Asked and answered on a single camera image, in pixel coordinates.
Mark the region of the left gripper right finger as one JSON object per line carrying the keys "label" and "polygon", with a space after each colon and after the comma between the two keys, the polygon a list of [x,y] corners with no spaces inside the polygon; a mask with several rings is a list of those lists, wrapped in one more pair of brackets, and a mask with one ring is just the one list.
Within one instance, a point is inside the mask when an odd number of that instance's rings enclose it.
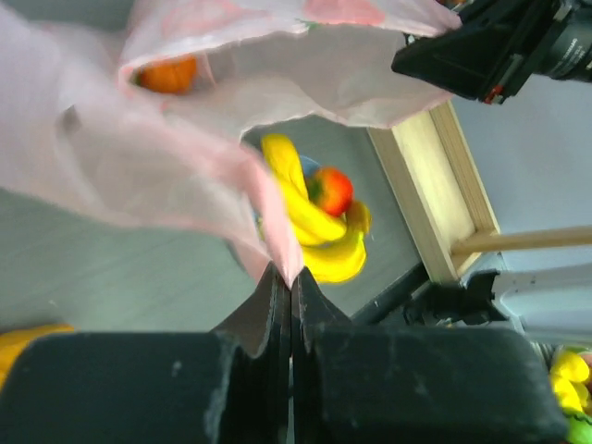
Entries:
{"label": "left gripper right finger", "polygon": [[354,324],[303,270],[291,290],[298,443],[560,443],[567,421],[507,328]]}

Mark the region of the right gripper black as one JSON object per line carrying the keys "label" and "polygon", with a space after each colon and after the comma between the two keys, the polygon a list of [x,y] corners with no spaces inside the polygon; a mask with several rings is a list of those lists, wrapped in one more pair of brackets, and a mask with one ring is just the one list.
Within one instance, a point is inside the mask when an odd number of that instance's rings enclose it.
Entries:
{"label": "right gripper black", "polygon": [[591,81],[589,1],[474,1],[459,18],[460,28],[400,50],[392,71],[488,105],[533,75]]}

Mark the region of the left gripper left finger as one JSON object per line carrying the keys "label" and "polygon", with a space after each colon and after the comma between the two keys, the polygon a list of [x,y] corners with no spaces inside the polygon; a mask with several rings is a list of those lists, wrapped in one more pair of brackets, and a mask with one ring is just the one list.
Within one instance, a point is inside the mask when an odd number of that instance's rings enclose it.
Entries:
{"label": "left gripper left finger", "polygon": [[290,292],[269,265],[208,332],[79,332],[31,342],[1,390],[5,443],[283,443]]}

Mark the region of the yellow banana bunch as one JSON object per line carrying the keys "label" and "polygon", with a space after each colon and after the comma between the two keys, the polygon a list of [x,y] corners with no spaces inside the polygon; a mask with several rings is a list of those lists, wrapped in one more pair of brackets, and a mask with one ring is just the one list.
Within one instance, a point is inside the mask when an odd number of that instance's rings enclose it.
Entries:
{"label": "yellow banana bunch", "polygon": [[309,200],[300,162],[302,154],[288,136],[266,134],[261,148],[282,191],[304,264],[316,281],[339,284],[355,278],[367,258],[364,238],[372,226],[368,207],[354,194],[342,216],[330,216]]}

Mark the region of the red orange persimmon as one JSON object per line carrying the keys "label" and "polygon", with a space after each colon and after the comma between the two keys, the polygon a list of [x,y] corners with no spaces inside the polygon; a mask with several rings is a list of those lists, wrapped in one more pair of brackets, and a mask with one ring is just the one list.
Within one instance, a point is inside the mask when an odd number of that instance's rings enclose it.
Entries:
{"label": "red orange persimmon", "polygon": [[340,217],[351,206],[350,179],[333,166],[322,166],[306,179],[309,200],[330,216]]}

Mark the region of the pink plastic bag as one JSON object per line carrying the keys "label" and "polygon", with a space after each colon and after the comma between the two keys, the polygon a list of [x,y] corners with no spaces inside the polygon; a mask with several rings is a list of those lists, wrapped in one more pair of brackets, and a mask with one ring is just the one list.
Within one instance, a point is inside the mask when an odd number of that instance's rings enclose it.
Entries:
{"label": "pink plastic bag", "polygon": [[[241,137],[309,115],[389,128],[439,105],[445,91],[390,65],[407,35],[460,24],[434,1],[138,1],[111,34],[3,6],[1,185],[110,224],[223,237],[252,277],[274,263],[291,283],[301,248]],[[188,92],[138,84],[187,57]]]}

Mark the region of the orange tangerine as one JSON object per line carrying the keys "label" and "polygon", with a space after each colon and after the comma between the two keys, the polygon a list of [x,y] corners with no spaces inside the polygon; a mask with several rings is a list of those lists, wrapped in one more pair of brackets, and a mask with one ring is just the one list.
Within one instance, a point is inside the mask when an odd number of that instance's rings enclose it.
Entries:
{"label": "orange tangerine", "polygon": [[142,68],[137,82],[152,92],[183,94],[192,88],[197,72],[197,59],[187,57]]}

